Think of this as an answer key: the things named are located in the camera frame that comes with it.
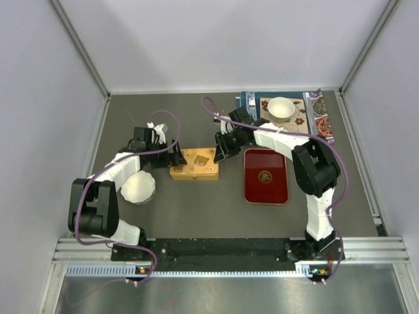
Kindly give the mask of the silver tin lid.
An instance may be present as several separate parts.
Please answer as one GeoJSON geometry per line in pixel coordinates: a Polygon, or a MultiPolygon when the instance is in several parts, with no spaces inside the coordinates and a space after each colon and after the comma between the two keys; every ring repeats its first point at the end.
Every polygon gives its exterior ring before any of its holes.
{"type": "Polygon", "coordinates": [[[182,149],[187,161],[185,166],[170,168],[170,173],[219,173],[219,164],[215,164],[215,147],[182,149]]]}

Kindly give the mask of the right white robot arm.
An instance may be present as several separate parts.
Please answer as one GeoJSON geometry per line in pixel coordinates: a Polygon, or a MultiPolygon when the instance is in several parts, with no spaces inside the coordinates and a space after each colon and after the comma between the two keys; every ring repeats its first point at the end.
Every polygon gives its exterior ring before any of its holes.
{"type": "Polygon", "coordinates": [[[263,118],[254,120],[243,108],[228,117],[213,113],[213,121],[221,129],[215,134],[215,163],[238,155],[246,145],[269,148],[292,161],[297,185],[307,201],[306,252],[315,259],[327,254],[336,238],[331,212],[340,167],[325,140],[286,131],[263,118]]]}

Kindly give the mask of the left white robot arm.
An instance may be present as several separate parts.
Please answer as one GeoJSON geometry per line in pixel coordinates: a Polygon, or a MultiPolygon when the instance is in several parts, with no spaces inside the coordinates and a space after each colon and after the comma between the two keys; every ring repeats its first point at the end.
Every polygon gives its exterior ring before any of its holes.
{"type": "Polygon", "coordinates": [[[140,204],[149,201],[155,193],[155,179],[143,170],[184,166],[179,143],[166,142],[165,124],[134,129],[134,137],[119,150],[102,170],[87,179],[75,179],[71,185],[68,228],[76,236],[86,234],[101,242],[123,243],[134,259],[148,253],[145,231],[120,219],[117,196],[140,204]]]}

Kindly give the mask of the gold cookie tin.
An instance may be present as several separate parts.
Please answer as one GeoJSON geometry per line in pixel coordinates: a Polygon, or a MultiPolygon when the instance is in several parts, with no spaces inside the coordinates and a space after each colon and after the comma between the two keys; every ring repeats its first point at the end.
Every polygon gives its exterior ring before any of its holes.
{"type": "Polygon", "coordinates": [[[170,173],[175,181],[216,181],[219,179],[218,173],[170,173]]]}

